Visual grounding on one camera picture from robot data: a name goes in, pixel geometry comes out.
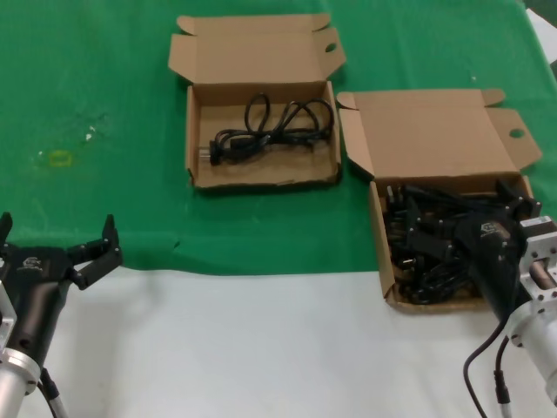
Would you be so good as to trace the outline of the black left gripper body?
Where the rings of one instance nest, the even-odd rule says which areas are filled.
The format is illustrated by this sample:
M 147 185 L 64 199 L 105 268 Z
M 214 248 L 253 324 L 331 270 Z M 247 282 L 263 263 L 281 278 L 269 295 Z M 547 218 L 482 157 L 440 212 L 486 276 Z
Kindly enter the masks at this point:
M 17 315 L 7 347 L 35 362 L 46 359 L 65 306 L 73 264 L 64 249 L 1 246 L 1 281 Z

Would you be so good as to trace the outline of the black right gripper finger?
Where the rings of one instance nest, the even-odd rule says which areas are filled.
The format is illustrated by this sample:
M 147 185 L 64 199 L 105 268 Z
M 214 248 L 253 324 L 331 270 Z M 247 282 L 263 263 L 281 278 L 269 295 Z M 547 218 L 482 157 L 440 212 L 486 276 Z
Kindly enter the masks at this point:
M 542 204 L 530 197 L 518 186 L 512 186 L 505 180 L 496 181 L 496 192 L 502 200 L 506 215 L 514 221 L 537 218 Z
M 410 194 L 406 202 L 406 248 L 440 262 L 453 257 L 453 236 L 462 209 L 449 195 Z

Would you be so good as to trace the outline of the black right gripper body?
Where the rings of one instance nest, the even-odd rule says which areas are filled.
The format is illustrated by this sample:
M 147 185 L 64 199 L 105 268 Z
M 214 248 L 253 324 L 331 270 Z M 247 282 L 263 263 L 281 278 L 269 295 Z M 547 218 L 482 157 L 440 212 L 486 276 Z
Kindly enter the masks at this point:
M 500 321 L 530 300 L 520 284 L 525 244 L 516 221 L 473 214 L 455 227 L 454 243 L 474 285 Z

